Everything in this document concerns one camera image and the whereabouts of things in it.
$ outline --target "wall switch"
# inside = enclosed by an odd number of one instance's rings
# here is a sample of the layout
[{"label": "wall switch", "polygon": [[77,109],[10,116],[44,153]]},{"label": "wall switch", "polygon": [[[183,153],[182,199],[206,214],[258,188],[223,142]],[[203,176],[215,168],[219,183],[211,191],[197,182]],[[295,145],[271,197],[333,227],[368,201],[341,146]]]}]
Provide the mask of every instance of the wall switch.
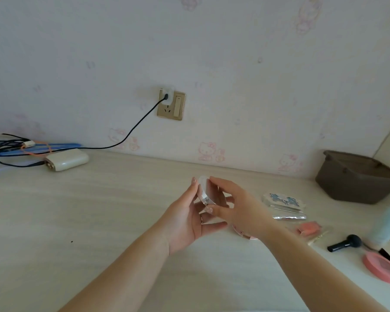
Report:
[{"label": "wall switch", "polygon": [[[163,89],[159,90],[159,100],[163,98]],[[182,120],[183,117],[183,107],[185,106],[186,94],[182,92],[174,92],[172,103],[170,105],[165,105],[160,103],[158,106],[158,116]]]}]

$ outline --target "finger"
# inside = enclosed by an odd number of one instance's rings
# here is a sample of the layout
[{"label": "finger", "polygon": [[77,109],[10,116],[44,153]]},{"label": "finger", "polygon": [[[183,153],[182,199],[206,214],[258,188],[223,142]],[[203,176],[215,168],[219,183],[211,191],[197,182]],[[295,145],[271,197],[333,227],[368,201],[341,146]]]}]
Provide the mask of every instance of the finger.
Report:
[{"label": "finger", "polygon": [[211,219],[215,218],[214,215],[211,215],[210,213],[206,213],[206,212],[200,214],[200,217],[201,217],[201,220],[202,220],[202,221],[201,221],[202,224],[207,223],[207,222],[209,222]]},{"label": "finger", "polygon": [[198,201],[197,203],[194,204],[194,207],[195,207],[195,211],[197,213],[200,213],[205,208],[205,205],[201,201]]},{"label": "finger", "polygon": [[241,190],[241,187],[239,185],[237,185],[236,183],[233,183],[232,181],[230,180],[225,180],[223,178],[218,178],[218,177],[213,177],[213,176],[210,176],[210,180],[211,182],[213,182],[215,185],[218,185],[219,188],[225,192],[225,193],[229,193],[231,194],[232,196],[236,196],[240,190]]},{"label": "finger", "polygon": [[182,204],[191,204],[193,202],[193,198],[196,195],[196,192],[198,190],[198,181],[195,177],[192,177],[191,185],[188,187],[188,189],[177,199],[177,202]]},{"label": "finger", "polygon": [[219,230],[224,229],[226,226],[227,226],[226,222],[218,222],[218,223],[201,225],[201,236],[205,236],[207,234],[217,232]]},{"label": "finger", "polygon": [[234,197],[232,196],[225,197],[225,200],[227,201],[227,203],[234,203]]},{"label": "finger", "polygon": [[228,223],[232,223],[232,215],[234,214],[234,209],[221,207],[218,205],[208,205],[205,207],[205,211],[211,215],[224,219]]}]

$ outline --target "white desk surface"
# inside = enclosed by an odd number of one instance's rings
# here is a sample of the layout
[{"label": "white desk surface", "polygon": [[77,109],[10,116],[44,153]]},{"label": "white desk surface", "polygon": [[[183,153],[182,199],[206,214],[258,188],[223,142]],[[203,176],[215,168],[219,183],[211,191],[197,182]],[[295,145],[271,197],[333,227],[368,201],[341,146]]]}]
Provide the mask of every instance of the white desk surface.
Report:
[{"label": "white desk surface", "polygon": [[[258,198],[266,191],[301,198],[310,220],[335,228],[313,247],[390,309],[390,284],[364,267],[362,249],[326,251],[350,233],[364,235],[382,205],[332,200],[310,180],[88,153],[88,164],[63,172],[43,166],[0,171],[0,311],[60,308],[150,227],[192,176],[200,175],[233,180]],[[307,308],[267,248],[230,228],[171,256],[140,309],[240,310]]]}]

